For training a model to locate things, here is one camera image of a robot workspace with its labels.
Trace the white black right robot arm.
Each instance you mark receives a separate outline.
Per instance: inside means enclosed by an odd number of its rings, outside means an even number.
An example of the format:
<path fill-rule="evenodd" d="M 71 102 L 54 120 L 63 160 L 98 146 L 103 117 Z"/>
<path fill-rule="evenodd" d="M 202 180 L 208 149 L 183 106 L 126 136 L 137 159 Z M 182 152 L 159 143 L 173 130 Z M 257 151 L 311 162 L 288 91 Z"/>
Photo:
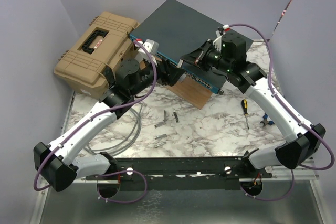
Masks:
<path fill-rule="evenodd" d="M 272 93 L 266 73 L 259 65 L 247 61 L 248 48 L 247 38 L 228 31 L 183 55 L 180 63 L 191 64 L 203 71 L 216 69 L 223 72 L 232 85 L 264 110 L 282 133 L 284 144 L 252 151 L 246 156 L 247 161 L 241 164 L 246 177 L 254 177 L 267 166 L 295 169 L 318 150 L 326 129 L 321 124 L 312 124 L 283 96 Z"/>

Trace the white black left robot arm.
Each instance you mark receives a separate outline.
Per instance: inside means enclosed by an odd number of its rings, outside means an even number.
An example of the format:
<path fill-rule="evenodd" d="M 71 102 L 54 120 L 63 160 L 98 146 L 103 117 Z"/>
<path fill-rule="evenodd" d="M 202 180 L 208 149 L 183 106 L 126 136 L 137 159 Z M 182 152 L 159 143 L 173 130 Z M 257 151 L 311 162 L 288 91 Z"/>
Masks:
<path fill-rule="evenodd" d="M 143 69 L 135 59 L 121 62 L 112 78 L 111 88 L 85 117 L 56 140 L 47 145 L 40 142 L 34 147 L 37 174 L 57 192 L 65 190 L 78 178 L 91 175 L 112 178 L 117 169 L 108 153 L 79 158 L 80 151 L 136 104 L 136 95 L 147 87 L 154 87 L 157 82 L 173 86 L 184 72 L 167 61 L 147 63 Z"/>

